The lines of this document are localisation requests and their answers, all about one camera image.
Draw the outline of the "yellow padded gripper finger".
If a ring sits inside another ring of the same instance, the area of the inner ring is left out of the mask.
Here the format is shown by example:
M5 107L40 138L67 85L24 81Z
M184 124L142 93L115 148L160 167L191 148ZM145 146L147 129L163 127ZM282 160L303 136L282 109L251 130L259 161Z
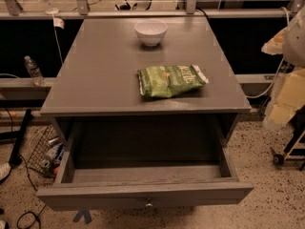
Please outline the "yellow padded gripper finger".
M285 127L304 105L305 69L294 68L291 73L282 73L272 89L263 119L264 127L268 130Z

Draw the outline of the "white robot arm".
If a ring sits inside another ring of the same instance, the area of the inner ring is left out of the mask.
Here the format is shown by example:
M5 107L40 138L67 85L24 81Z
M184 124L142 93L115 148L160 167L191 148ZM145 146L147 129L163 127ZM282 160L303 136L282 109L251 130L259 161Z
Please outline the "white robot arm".
M261 51L282 54L284 61L294 66L291 73L281 73L275 80L266 107L264 126L276 130L284 127L305 105L305 7Z

